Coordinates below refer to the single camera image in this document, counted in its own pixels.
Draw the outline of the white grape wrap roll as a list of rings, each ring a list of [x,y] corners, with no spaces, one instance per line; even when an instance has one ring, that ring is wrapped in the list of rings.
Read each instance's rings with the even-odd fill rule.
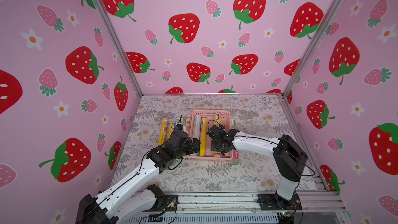
[[[237,129],[236,127],[236,120],[231,119],[231,128],[232,129]],[[239,155],[237,150],[232,150],[232,160],[231,160],[231,165],[234,167],[238,167],[239,165]]]

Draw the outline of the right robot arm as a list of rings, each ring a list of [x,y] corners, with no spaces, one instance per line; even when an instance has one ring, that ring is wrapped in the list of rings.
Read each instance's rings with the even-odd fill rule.
[[[263,138],[237,129],[225,131],[216,125],[207,131],[207,135],[211,138],[213,151],[246,150],[274,158],[280,173],[275,200],[280,203],[292,200],[308,160],[306,152],[292,137],[284,134],[280,138]]]

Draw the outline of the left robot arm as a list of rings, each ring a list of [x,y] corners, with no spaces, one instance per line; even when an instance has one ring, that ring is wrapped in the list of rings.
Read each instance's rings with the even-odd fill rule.
[[[168,170],[174,161],[197,153],[200,141],[175,130],[162,145],[151,149],[130,174],[96,197],[86,195],[79,203],[78,224],[123,224],[136,214],[163,203],[164,193],[156,185],[141,194],[135,193],[147,182]]]

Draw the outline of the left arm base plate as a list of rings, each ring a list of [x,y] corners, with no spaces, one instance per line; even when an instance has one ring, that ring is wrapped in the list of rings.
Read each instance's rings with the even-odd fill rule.
[[[178,206],[178,195],[165,195],[159,200],[155,201],[152,208],[146,209],[144,212],[173,212],[177,210]]]

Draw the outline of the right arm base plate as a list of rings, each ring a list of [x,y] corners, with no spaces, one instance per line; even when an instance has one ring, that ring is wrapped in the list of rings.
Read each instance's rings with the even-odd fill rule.
[[[291,200],[286,200],[275,194],[258,194],[258,201],[262,211],[295,211],[302,210],[301,202],[297,194],[293,194]]]

